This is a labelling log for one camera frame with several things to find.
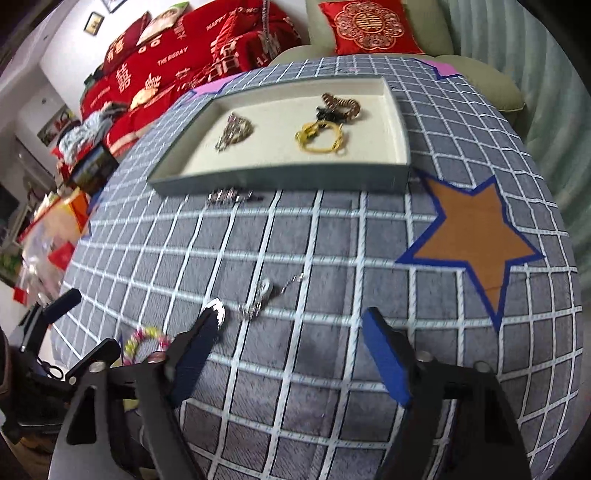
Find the pink paper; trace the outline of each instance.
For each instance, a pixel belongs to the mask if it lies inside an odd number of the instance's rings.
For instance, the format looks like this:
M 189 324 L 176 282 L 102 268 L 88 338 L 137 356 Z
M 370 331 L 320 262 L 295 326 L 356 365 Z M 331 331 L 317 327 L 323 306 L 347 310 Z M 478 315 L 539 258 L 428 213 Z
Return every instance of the pink paper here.
M 236 75 L 232 75 L 230 77 L 225 77 L 223 79 L 215 80 L 214 82 L 209 82 L 204 85 L 201 85 L 197 88 L 193 89 L 193 92 L 197 95 L 205 95 L 206 93 L 218 93 L 221 89 L 224 88 L 224 85 L 231 82 L 236 77 L 239 77 L 242 73 L 237 73 Z
M 433 60 L 416 60 L 421 63 L 424 63 L 425 65 L 433 67 L 433 70 L 435 70 L 435 74 L 437 75 L 437 80 L 443 80 L 449 77 L 457 77 L 461 75 L 460 72 L 458 72 L 454 67 L 452 67 L 448 63 L 441 63 L 440 61 Z

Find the pink yellow bracelet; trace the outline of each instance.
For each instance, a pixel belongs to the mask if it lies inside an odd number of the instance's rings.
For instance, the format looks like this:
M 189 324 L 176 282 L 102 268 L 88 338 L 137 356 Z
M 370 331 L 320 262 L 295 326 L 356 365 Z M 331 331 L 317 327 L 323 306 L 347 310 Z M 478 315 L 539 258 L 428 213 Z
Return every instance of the pink yellow bracelet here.
M 135 355 L 138 353 L 140 344 L 149 339 L 158 340 L 158 350 L 162 352 L 165 352 L 172 343 L 170 337 L 163 334 L 162 330 L 156 327 L 141 327 L 125 342 L 123 364 L 132 365 L 135 362 Z

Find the gold bracelet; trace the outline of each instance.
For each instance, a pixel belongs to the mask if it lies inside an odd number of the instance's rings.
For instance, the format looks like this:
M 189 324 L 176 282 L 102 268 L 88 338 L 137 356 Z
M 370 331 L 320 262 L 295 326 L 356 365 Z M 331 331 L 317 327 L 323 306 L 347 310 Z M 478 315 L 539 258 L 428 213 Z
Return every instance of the gold bracelet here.
M 318 135 L 321 127 L 329 127 L 331 128 L 336 134 L 336 140 L 333 143 L 332 147 L 330 148 L 313 148 L 308 147 L 308 143 L 310 143 L 311 139 Z M 343 146 L 343 128 L 341 125 L 338 125 L 334 122 L 328 122 L 326 120 L 318 120 L 317 122 L 312 122 L 309 124 L 305 124 L 301 130 L 296 133 L 295 141 L 298 142 L 300 148 L 308 153 L 332 153 L 339 151 Z

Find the picture frame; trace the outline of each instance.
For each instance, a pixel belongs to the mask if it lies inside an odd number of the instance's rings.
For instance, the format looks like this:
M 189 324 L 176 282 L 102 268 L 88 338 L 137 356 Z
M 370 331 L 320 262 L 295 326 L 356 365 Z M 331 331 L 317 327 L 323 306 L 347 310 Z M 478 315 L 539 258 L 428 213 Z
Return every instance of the picture frame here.
M 76 120 L 76 116 L 64 105 L 39 131 L 37 137 L 43 145 L 49 147 L 65 127 L 70 125 L 74 120 Z
M 84 27 L 84 31 L 93 37 L 99 32 L 100 26 L 103 24 L 103 20 L 105 17 L 103 15 L 98 14 L 96 12 L 92 12 L 88 17 L 88 21 Z
M 102 2 L 105 4 L 105 7 L 111 14 L 115 10 L 117 10 L 121 5 L 123 5 L 126 2 L 126 0 L 102 0 Z

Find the red pillow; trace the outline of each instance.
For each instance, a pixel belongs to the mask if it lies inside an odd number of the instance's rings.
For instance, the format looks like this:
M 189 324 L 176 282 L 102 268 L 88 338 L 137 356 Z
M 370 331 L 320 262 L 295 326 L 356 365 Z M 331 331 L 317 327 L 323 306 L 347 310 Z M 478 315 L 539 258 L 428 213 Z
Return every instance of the red pillow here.
M 337 55 L 424 53 L 400 0 L 325 2 L 319 7 L 335 34 Z
M 144 13 L 109 46 L 105 55 L 105 64 L 103 65 L 105 75 L 114 72 L 127 57 L 137 50 L 135 45 L 151 20 L 150 12 Z
M 108 76 L 101 78 L 84 96 L 84 100 L 80 104 L 82 120 L 86 120 L 91 113 L 103 108 L 105 103 L 115 101 L 115 91 L 111 86 L 109 78 Z

